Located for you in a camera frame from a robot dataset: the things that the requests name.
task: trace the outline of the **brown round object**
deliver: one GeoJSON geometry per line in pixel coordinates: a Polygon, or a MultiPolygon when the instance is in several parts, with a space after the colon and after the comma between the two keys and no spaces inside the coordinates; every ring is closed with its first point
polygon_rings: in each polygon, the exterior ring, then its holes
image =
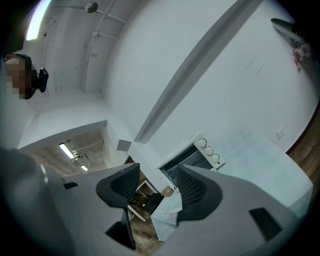
{"type": "Polygon", "coordinates": [[[164,197],[170,197],[174,193],[174,190],[170,186],[166,186],[162,192],[161,195],[164,197]]]}

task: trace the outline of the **ceiling-mounted round fixture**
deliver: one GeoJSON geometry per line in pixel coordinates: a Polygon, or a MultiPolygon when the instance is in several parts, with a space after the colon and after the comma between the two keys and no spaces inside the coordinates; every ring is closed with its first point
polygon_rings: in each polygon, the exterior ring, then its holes
{"type": "Polygon", "coordinates": [[[96,2],[89,2],[85,7],[84,10],[87,13],[94,13],[96,10],[98,10],[98,4],[96,2]]]}

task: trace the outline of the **white cable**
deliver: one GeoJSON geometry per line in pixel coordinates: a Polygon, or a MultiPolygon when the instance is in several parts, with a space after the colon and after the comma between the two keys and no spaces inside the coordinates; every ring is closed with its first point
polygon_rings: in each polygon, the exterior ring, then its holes
{"type": "Polygon", "coordinates": [[[102,22],[104,21],[105,16],[111,11],[111,9],[114,6],[115,2],[116,2],[116,0],[113,0],[112,3],[109,4],[108,8],[105,10],[103,16],[100,19],[100,22],[99,22],[99,24],[98,24],[98,26],[97,26],[97,28],[95,30],[95,33],[93,33],[93,38],[91,40],[90,48],[89,48],[88,55],[86,57],[85,66],[84,66],[84,75],[83,75],[83,83],[82,83],[82,91],[84,93],[86,92],[87,69],[88,69],[88,63],[89,63],[89,58],[90,58],[92,47],[94,45],[94,42],[95,42],[96,37],[98,35],[99,28],[100,28],[102,22]]]}

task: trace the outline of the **ceiling light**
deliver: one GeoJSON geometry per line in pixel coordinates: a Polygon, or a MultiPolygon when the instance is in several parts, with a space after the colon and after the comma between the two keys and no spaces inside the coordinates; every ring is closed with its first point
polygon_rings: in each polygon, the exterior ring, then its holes
{"type": "Polygon", "coordinates": [[[69,158],[75,158],[74,155],[70,152],[70,150],[67,148],[67,146],[64,143],[60,143],[59,147],[63,150],[63,152],[69,157],[69,158]]]}
{"type": "Polygon", "coordinates": [[[88,168],[85,167],[84,165],[81,165],[80,167],[81,167],[82,169],[84,169],[85,171],[88,171],[88,168]]]}
{"type": "Polygon", "coordinates": [[[46,9],[48,8],[50,2],[51,0],[42,0],[37,5],[29,24],[28,32],[26,34],[27,41],[36,39],[38,37],[42,18],[44,17],[46,9]]]}

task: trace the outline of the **person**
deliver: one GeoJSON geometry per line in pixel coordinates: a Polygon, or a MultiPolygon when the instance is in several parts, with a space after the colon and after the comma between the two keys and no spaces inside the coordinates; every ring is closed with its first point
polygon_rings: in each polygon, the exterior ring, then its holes
{"type": "Polygon", "coordinates": [[[11,53],[3,59],[6,71],[6,85],[12,86],[12,93],[28,100],[37,89],[46,90],[48,73],[45,68],[37,72],[31,58],[23,53],[11,53]]]}

